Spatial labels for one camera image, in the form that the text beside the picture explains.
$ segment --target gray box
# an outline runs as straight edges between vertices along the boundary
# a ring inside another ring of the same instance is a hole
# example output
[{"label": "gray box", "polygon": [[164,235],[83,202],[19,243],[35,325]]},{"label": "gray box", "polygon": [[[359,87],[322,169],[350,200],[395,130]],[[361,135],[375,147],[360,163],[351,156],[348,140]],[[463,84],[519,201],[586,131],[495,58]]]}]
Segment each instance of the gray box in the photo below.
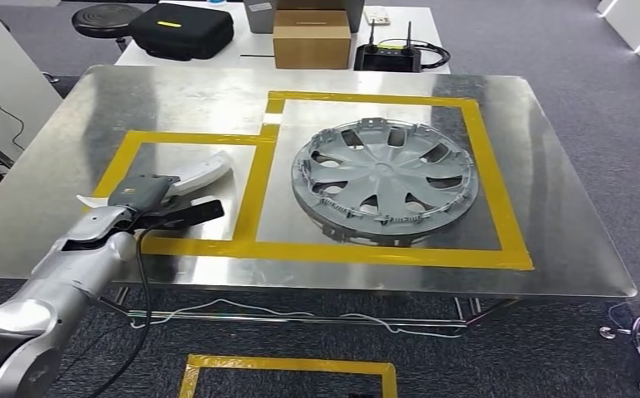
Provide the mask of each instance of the gray box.
[{"label": "gray box", "polygon": [[252,33],[274,33],[276,10],[346,10],[349,30],[356,33],[364,0],[244,0]]}]

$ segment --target stool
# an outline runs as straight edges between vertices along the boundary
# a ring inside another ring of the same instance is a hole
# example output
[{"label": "stool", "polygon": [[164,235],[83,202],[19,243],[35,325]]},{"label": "stool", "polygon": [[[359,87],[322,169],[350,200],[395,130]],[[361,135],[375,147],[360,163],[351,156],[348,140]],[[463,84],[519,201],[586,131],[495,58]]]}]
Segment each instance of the stool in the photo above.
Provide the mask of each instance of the stool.
[{"label": "stool", "polygon": [[143,11],[127,4],[98,4],[79,10],[71,17],[71,24],[83,36],[96,39],[115,39],[121,51],[127,48],[129,23]]}]

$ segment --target black carrying case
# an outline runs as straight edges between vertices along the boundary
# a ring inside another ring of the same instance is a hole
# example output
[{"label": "black carrying case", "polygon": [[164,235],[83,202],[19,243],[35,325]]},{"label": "black carrying case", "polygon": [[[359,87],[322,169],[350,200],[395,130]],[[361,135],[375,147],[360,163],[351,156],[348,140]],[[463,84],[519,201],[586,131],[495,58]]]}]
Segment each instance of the black carrying case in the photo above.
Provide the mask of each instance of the black carrying case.
[{"label": "black carrying case", "polygon": [[129,31],[150,56],[178,61],[212,58],[235,35],[228,12],[167,3],[130,22]]}]

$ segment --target yellow tape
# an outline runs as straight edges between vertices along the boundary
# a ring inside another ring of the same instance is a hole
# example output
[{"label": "yellow tape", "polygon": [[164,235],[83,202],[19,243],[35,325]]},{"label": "yellow tape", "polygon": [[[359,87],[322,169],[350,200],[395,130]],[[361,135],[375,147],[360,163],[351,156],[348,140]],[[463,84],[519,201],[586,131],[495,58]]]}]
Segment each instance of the yellow tape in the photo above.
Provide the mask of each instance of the yellow tape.
[{"label": "yellow tape", "polygon": [[276,149],[276,136],[279,134],[277,124],[264,124],[261,129],[261,137],[273,137],[273,143],[258,144],[255,150],[254,160],[247,178],[245,194],[240,205],[240,214],[237,216],[235,232],[232,240],[254,243],[256,231],[259,229],[261,208],[264,205],[266,187],[269,185],[271,163],[274,160]]},{"label": "yellow tape", "polygon": [[306,91],[270,91],[271,100],[306,100],[328,102],[370,102],[375,104],[428,105],[461,107],[468,98],[419,97],[413,95],[374,95],[374,94],[341,94],[312,93]]},{"label": "yellow tape", "polygon": [[286,100],[336,102],[372,102],[458,107],[462,110],[467,134],[472,144],[489,211],[501,250],[418,249],[361,245],[315,245],[288,242],[257,242],[256,234],[269,183],[274,150],[279,135],[278,124],[262,124],[258,135],[156,133],[130,131],[113,157],[103,179],[94,191],[106,197],[125,177],[141,143],[204,143],[255,146],[250,175],[240,205],[232,240],[196,240],[147,238],[143,251],[158,255],[209,255],[266,260],[357,262],[367,264],[419,265],[485,269],[533,269],[527,254],[508,191],[488,139],[478,109],[478,102],[468,98],[440,98],[404,95],[362,95],[270,91],[267,114],[281,114]]},{"label": "yellow tape", "polygon": [[218,357],[189,355],[183,373],[180,398],[192,398],[196,391],[199,369],[256,369],[266,371],[326,371],[381,376],[381,396],[396,398],[398,386],[395,367],[389,362],[333,361],[306,358]]},{"label": "yellow tape", "polygon": [[94,197],[110,196],[110,193],[115,190],[120,181],[127,176],[129,165],[132,164],[134,157],[137,156],[141,143],[140,136],[135,133],[128,133],[124,136],[123,142],[110,161],[110,165],[105,169],[98,186],[93,190]]},{"label": "yellow tape", "polygon": [[[462,106],[462,116],[467,126],[474,158],[477,159],[478,174],[498,239],[501,241],[501,248],[504,251],[526,253],[527,248],[520,232],[520,226],[517,224],[516,215],[512,210],[506,183],[503,181],[496,155],[488,140],[486,126],[483,125],[478,111],[478,102],[473,99],[467,101]],[[532,269],[530,256],[527,256],[527,262],[528,264],[524,268]]]},{"label": "yellow tape", "polygon": [[282,114],[284,112],[285,99],[269,99],[266,102],[267,114]]},{"label": "yellow tape", "polygon": [[276,137],[248,134],[156,133],[132,131],[142,143],[207,143],[224,145],[256,145],[275,143]]},{"label": "yellow tape", "polygon": [[147,237],[147,255],[199,255],[241,259],[418,265],[424,267],[521,269],[527,253],[503,250],[416,249],[361,245],[321,245],[247,240],[201,240]]}]

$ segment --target black cable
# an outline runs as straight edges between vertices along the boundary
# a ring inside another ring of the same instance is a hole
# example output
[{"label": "black cable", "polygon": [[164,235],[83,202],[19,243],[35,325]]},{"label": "black cable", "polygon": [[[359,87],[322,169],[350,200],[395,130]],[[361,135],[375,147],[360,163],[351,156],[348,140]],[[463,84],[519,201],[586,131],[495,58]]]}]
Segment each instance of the black cable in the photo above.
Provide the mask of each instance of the black cable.
[{"label": "black cable", "polygon": [[124,325],[120,325],[120,326],[118,326],[116,328],[110,328],[110,329],[106,330],[105,332],[102,332],[98,337],[96,337],[92,342],[90,342],[90,344],[86,348],[84,348],[84,350],[81,351],[80,354],[77,355],[76,358],[73,361],[71,361],[69,366],[67,366],[66,369],[64,369],[64,371],[61,372],[61,374],[52,382],[52,384],[56,384],[59,380],[61,380],[61,378],[63,376],[66,376],[66,374],[71,370],[71,368],[74,367],[74,365],[78,361],[80,361],[80,359],[82,357],[84,357],[85,354],[87,354],[90,351],[91,348],[95,347],[95,345],[98,344],[98,342],[100,342],[100,340],[102,340],[103,337],[109,335],[110,333],[112,333],[112,332],[114,332],[116,330],[119,330],[119,329],[122,329],[122,328],[126,328],[127,326],[129,326],[129,324],[125,323]]},{"label": "black cable", "polygon": [[[406,39],[386,39],[386,40],[382,40],[379,41],[378,46],[381,45],[381,43],[385,43],[387,41],[406,41]],[[449,53],[449,51],[445,50],[444,48],[440,47],[440,46],[436,46],[432,43],[428,43],[427,41],[421,41],[421,40],[410,40],[411,43],[413,42],[417,42],[417,43],[423,43],[423,44],[419,44],[419,45],[415,45],[412,46],[413,48],[417,48],[420,51],[429,51],[429,52],[433,52],[437,55],[439,55],[440,57],[442,57],[441,60],[434,62],[432,64],[423,64],[420,65],[420,69],[435,69],[435,68],[439,68],[440,66],[446,64],[447,62],[449,62],[449,60],[452,58],[452,54]]]},{"label": "black cable", "polygon": [[11,114],[10,112],[6,111],[6,110],[2,107],[2,105],[0,105],[0,110],[1,110],[4,114],[6,114],[6,115],[10,116],[11,118],[13,118],[13,119],[17,120],[17,122],[20,124],[20,131],[17,133],[17,135],[16,135],[15,137],[12,137],[12,143],[14,143],[16,147],[18,147],[18,148],[20,148],[22,151],[24,151],[24,150],[25,150],[25,148],[24,148],[22,145],[20,145],[19,143],[17,143],[17,141],[16,141],[16,140],[17,140],[17,138],[18,138],[18,137],[20,137],[20,136],[22,135],[22,133],[24,133],[24,132],[25,132],[25,122],[23,122],[23,121],[22,121],[22,119],[18,118],[18,117],[17,117],[17,116],[15,116],[14,114]]},{"label": "black cable", "polygon": [[137,238],[137,266],[139,267],[139,277],[142,279],[142,288],[144,290],[144,302],[145,309],[147,311],[147,315],[144,318],[144,328],[142,328],[142,332],[139,334],[139,341],[137,341],[137,346],[135,346],[132,353],[129,354],[127,361],[123,363],[123,365],[119,368],[114,375],[112,375],[102,386],[98,387],[97,390],[93,391],[88,398],[95,398],[100,394],[103,394],[105,390],[107,390],[110,386],[112,386],[132,365],[134,359],[137,357],[140,351],[142,351],[142,347],[144,346],[144,341],[147,339],[147,335],[149,334],[149,326],[152,322],[152,295],[149,291],[149,280],[147,278],[147,270],[144,268],[144,262],[142,261],[142,240],[144,240],[144,236],[146,236],[153,229],[167,224],[169,222],[179,222],[178,221],[163,221],[153,226],[148,227],[146,230],[142,231]]}]

